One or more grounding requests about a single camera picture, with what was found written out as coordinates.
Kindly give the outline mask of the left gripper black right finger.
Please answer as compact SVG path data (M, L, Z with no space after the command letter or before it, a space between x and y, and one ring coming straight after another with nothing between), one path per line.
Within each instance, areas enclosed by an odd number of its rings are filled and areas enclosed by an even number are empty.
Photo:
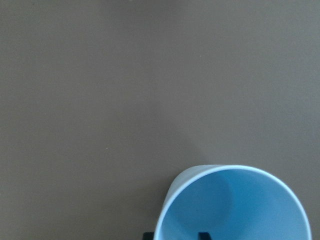
M199 232L198 240L211 240L211 236L208 232Z

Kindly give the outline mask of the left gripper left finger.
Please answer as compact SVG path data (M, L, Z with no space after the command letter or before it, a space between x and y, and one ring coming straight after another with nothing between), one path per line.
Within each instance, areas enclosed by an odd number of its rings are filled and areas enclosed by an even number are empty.
M142 240L153 240L154 232L144 232L142 235Z

